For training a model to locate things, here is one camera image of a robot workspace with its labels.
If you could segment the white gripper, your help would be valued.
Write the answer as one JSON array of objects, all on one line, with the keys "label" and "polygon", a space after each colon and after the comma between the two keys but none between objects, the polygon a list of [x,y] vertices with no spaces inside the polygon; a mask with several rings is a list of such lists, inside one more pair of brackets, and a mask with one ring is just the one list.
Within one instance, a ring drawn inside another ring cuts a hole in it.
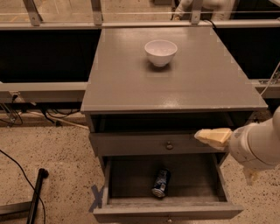
[{"label": "white gripper", "polygon": [[234,132],[229,128],[201,129],[194,138],[218,151],[224,151],[228,145],[231,156],[244,166],[248,186],[257,181],[257,170],[273,169],[280,164],[280,122],[276,118],[251,123]]}]

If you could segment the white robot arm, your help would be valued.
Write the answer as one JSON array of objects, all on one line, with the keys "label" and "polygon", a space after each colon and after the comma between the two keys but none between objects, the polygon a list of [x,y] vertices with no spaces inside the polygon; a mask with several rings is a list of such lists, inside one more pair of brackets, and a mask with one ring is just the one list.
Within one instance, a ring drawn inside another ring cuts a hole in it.
[{"label": "white robot arm", "polygon": [[260,171],[274,169],[280,164],[280,107],[265,122],[240,127],[201,129],[194,137],[218,151],[228,150],[243,166],[247,184],[252,185]]}]

